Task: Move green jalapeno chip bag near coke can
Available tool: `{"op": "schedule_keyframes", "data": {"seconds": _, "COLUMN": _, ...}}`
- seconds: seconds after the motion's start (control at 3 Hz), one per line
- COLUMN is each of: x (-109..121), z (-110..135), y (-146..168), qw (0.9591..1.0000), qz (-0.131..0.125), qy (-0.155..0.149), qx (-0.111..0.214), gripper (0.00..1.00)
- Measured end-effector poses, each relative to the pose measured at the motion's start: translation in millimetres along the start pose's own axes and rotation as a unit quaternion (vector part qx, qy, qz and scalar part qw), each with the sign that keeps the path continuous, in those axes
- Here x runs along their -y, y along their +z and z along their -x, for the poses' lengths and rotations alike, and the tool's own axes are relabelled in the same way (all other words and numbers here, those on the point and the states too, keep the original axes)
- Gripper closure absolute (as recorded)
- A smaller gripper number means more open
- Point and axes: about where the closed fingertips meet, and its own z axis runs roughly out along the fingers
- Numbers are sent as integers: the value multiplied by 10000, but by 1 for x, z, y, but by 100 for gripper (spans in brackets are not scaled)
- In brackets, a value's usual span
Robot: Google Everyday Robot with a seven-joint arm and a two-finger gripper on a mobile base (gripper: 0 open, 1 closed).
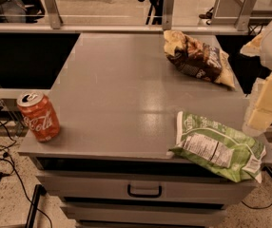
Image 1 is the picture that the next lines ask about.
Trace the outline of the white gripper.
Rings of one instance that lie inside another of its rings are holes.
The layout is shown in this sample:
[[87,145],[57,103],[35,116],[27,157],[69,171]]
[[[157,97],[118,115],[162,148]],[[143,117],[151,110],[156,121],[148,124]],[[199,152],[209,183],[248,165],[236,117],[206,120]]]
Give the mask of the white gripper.
[[[272,70],[272,21],[263,33],[256,35],[242,46],[240,54],[261,58],[261,64]],[[265,79],[257,79],[252,87],[249,106],[243,120],[243,132],[258,137],[272,124],[272,73]]]

